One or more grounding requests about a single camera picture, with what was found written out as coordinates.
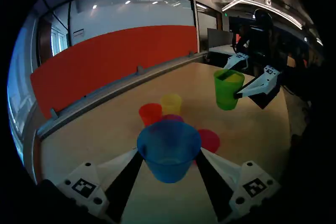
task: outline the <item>green cup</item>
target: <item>green cup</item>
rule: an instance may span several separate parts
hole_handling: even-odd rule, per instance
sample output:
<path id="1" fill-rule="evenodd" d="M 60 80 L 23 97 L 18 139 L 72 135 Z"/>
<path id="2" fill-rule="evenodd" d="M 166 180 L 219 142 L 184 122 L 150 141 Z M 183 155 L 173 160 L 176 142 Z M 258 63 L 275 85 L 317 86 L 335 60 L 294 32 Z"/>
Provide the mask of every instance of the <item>green cup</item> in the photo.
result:
<path id="1" fill-rule="evenodd" d="M 238 99 L 234 93 L 243 86 L 245 77 L 234 70 L 219 70 L 213 74 L 215 78 L 216 103 L 223 110 L 232 110 L 236 107 Z"/>

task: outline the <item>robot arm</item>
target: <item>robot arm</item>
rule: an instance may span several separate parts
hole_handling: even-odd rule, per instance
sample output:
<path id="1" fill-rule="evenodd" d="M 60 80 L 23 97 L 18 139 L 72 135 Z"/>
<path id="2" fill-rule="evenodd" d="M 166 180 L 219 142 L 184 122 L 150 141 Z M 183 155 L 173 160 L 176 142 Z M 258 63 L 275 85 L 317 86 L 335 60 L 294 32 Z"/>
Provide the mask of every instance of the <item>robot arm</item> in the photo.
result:
<path id="1" fill-rule="evenodd" d="M 237 53 L 236 55 L 228 58 L 228 62 L 224 66 L 224 69 L 231 69 L 239 62 L 244 60 L 246 60 L 247 66 L 243 69 L 246 69 L 248 67 L 248 58 L 248 55 Z M 239 99 L 242 97 L 249 97 L 259 107 L 264 109 L 280 90 L 280 74 L 281 72 L 272 66 L 267 65 L 264 68 L 264 73 L 262 75 L 253 79 L 236 92 L 234 95 L 235 98 Z"/>
<path id="2" fill-rule="evenodd" d="M 247 62 L 248 58 L 249 58 L 249 56 L 246 55 L 246 54 L 237 53 L 236 55 L 233 55 L 233 56 L 228 58 L 228 62 L 224 66 L 224 69 L 231 69 L 233 66 L 235 66 L 236 64 L 238 64 L 241 61 L 246 61 L 246 67 L 244 67 L 243 69 L 247 69 L 249 67 L 249 64 Z"/>
<path id="3" fill-rule="evenodd" d="M 268 95 L 277 86 L 279 74 L 278 70 L 271 66 L 266 66 L 264 73 L 242 87 L 236 93 L 236 97 L 242 98 L 261 93 Z"/>
<path id="4" fill-rule="evenodd" d="M 195 160 L 220 223 L 248 214 L 280 188 L 253 161 L 239 166 L 204 148 Z M 141 165 L 146 164 L 135 148 L 100 165 L 81 164 L 57 188 L 90 214 L 120 223 Z"/>

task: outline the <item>plastic cup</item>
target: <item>plastic cup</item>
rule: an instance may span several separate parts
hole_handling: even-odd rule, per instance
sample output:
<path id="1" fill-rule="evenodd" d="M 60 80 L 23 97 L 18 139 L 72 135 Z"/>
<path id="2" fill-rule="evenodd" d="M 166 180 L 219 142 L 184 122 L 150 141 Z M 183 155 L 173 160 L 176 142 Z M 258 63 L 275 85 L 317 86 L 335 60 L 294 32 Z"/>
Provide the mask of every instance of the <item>plastic cup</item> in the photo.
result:
<path id="1" fill-rule="evenodd" d="M 223 110 L 232 110 L 236 107 L 238 99 L 234 98 L 244 83 L 243 74 L 234 70 L 219 70 L 214 73 L 217 106 Z"/>
<path id="2" fill-rule="evenodd" d="M 180 115 L 182 98 L 177 94 L 164 95 L 160 100 L 162 114 Z"/>
<path id="3" fill-rule="evenodd" d="M 184 177 L 199 153 L 201 137 L 184 122 L 165 120 L 144 128 L 137 147 L 156 179 L 175 183 Z"/>
<path id="4" fill-rule="evenodd" d="M 215 153 L 221 145 L 219 136 L 208 129 L 199 129 L 198 133 L 202 139 L 202 147 L 212 153 Z"/>
<path id="5" fill-rule="evenodd" d="M 158 103 L 145 104 L 139 109 L 139 115 L 144 122 L 144 125 L 147 127 L 161 120 L 162 107 Z"/>
<path id="6" fill-rule="evenodd" d="M 161 121 L 163 120 L 171 120 L 171 121 L 180 121 L 180 122 L 184 122 L 183 118 L 177 115 L 165 115 L 162 116 Z"/>

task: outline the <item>wooden table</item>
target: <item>wooden table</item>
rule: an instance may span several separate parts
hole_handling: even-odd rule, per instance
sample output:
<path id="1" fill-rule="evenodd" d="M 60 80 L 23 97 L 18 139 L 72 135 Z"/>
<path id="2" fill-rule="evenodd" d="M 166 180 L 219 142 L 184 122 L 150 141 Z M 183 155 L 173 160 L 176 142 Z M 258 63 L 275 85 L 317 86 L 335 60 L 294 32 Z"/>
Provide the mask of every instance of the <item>wooden table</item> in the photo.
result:
<path id="1" fill-rule="evenodd" d="M 253 160 L 275 179 L 279 179 L 290 146 L 289 119 L 283 90 L 264 110 L 249 98 L 241 98 L 234 110 L 223 111 L 215 102 L 213 73 L 219 69 L 190 63 L 137 86 L 71 121 L 42 142 L 44 178 L 59 183 L 85 161 L 99 164 L 131 150 L 136 146 L 137 136 L 143 129 L 139 108 L 146 103 L 159 103 L 164 94 L 177 93 L 183 99 L 181 116 L 185 122 L 196 129 L 210 129 L 218 134 L 221 145 L 216 153 L 219 156 L 238 165 Z M 244 83 L 251 79 L 252 76 L 245 75 Z M 145 207 L 144 202 L 154 200 L 152 203 L 159 204 L 158 200 L 162 198 L 171 208 L 167 209 L 168 212 L 160 212 L 161 215 L 170 216 L 171 211 L 177 211 L 185 204 L 194 204 L 190 211 L 184 210 L 184 214 L 198 212 L 194 216 L 197 220 L 206 211 L 204 218 L 215 221 L 211 202 L 205 186 L 197 178 L 200 174 L 195 165 L 183 180 L 167 187 L 167 184 L 155 180 L 144 164 L 134 185 L 139 190 L 133 188 L 130 196 L 133 200 L 128 201 L 124 211 L 123 220 L 126 223 L 136 222 L 146 211 L 150 213 L 151 208 Z M 145 188 L 151 188 L 151 191 L 146 192 Z M 179 199 L 171 197 L 170 191 L 178 191 Z M 188 195 L 193 195 L 190 200 L 196 203 L 185 203 Z M 143 206 L 141 213 L 137 210 L 140 206 Z"/>

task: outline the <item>blue cup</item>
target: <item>blue cup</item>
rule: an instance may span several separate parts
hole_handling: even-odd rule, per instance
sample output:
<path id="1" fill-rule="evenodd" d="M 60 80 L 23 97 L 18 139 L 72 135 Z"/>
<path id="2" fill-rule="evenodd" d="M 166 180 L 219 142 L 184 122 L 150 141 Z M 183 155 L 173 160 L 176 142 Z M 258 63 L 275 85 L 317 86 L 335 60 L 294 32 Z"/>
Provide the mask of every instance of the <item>blue cup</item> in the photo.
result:
<path id="1" fill-rule="evenodd" d="M 138 151 L 156 179 L 164 183 L 181 180 L 201 149 L 201 136 L 192 126 L 164 120 L 144 128 Z"/>

